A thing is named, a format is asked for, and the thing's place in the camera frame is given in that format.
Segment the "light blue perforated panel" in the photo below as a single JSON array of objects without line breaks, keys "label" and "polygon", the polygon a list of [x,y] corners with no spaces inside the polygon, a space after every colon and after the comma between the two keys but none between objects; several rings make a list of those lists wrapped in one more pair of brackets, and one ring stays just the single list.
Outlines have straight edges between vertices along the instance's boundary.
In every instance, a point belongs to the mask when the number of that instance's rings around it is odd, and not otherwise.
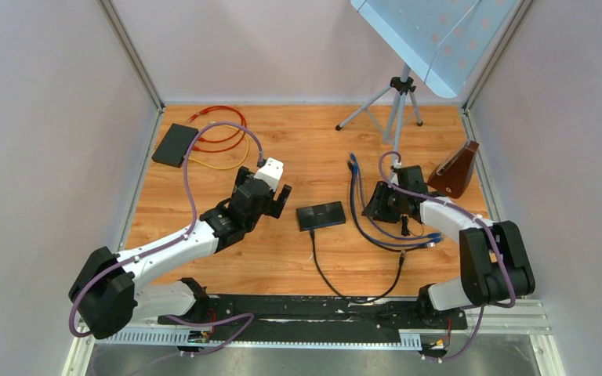
[{"label": "light blue perforated panel", "polygon": [[438,97],[457,98],[518,1],[351,0]]}]

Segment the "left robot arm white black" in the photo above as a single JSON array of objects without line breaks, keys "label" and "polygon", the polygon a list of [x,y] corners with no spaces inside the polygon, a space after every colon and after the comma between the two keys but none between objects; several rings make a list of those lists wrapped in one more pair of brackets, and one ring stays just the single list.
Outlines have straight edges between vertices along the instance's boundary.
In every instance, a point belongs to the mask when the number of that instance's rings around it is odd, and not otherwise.
[{"label": "left robot arm white black", "polygon": [[[188,262],[214,255],[245,238],[262,216],[279,218],[292,188],[281,185],[282,162],[269,158],[256,172],[241,167],[229,198],[190,225],[137,249],[93,251],[68,296],[76,337],[96,339],[118,333],[133,319],[174,315],[191,324],[202,322],[209,303],[189,280],[154,286],[152,281]],[[76,318],[88,330],[78,332]]]}]

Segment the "grey tripod stand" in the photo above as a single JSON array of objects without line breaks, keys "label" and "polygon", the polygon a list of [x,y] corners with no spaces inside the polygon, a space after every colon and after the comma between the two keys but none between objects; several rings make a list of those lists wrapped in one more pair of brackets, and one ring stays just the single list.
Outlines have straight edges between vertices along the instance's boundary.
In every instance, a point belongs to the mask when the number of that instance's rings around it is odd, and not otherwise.
[{"label": "grey tripod stand", "polygon": [[[366,113],[382,134],[383,142],[391,144],[394,151],[399,151],[402,128],[407,122],[405,117],[405,109],[407,107],[412,109],[412,116],[416,121],[416,125],[423,126],[422,116],[415,96],[416,86],[414,79],[410,76],[411,72],[412,69],[409,65],[404,63],[402,72],[398,76],[393,76],[387,87],[380,90],[372,98],[366,100],[352,114],[338,123],[335,126],[335,130],[341,131],[358,115]],[[391,91],[393,91],[394,94],[389,117],[387,118],[386,125],[381,126],[374,118],[369,108]]]}]

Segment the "brown wooden metronome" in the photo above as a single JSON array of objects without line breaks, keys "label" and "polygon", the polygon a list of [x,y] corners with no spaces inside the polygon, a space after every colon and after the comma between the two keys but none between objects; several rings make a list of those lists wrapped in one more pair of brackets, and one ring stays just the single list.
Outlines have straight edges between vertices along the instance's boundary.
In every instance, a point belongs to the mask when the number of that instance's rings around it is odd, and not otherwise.
[{"label": "brown wooden metronome", "polygon": [[479,146],[467,140],[430,173],[428,186],[450,198],[460,198],[472,179]]}]

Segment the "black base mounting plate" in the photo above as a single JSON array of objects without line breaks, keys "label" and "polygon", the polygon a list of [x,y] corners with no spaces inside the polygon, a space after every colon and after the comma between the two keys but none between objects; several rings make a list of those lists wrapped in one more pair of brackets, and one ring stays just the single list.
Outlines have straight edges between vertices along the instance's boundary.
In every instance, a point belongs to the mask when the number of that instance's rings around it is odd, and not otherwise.
[{"label": "black base mounting plate", "polygon": [[400,341],[402,330],[464,330],[464,313],[432,313],[414,300],[384,298],[364,305],[337,297],[308,295],[213,295],[196,303],[181,320],[212,323],[234,318],[213,330],[212,340],[226,340],[244,323],[238,336],[253,342],[329,342],[376,344]]}]

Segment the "aluminium frame rail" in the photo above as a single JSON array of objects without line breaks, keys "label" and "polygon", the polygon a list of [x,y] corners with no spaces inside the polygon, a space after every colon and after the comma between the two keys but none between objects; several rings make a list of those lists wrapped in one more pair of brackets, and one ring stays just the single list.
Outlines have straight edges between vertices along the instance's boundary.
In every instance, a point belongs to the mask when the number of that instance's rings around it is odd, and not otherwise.
[{"label": "aluminium frame rail", "polygon": [[402,330],[394,343],[253,342],[210,338],[218,326],[137,320],[105,339],[74,342],[65,375],[563,375],[542,303],[463,311],[464,330]]}]

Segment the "black power adapter with cord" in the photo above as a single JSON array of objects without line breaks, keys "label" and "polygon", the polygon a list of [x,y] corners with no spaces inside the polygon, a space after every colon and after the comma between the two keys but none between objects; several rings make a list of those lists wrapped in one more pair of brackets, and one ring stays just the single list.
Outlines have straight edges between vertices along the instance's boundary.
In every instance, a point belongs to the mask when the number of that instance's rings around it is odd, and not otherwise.
[{"label": "black power adapter with cord", "polygon": [[[418,233],[415,233],[412,231],[411,225],[418,225],[420,228],[420,231]],[[425,227],[422,223],[416,221],[413,218],[410,218],[407,215],[402,215],[401,216],[401,235],[403,238],[406,239],[423,239],[426,237],[426,231],[425,231]]]}]

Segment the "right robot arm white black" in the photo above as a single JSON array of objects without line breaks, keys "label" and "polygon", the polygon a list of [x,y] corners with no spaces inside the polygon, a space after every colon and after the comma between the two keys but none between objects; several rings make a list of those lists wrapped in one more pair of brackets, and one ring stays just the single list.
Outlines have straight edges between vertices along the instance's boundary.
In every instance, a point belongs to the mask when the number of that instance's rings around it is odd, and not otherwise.
[{"label": "right robot arm white black", "polygon": [[448,310],[513,306],[535,291],[535,276],[520,229],[512,221],[493,222],[430,192],[418,166],[399,168],[393,183],[377,182],[362,214],[372,221],[396,224],[404,217],[428,225],[459,246],[459,276],[430,284],[419,292],[419,322],[436,327]]}]

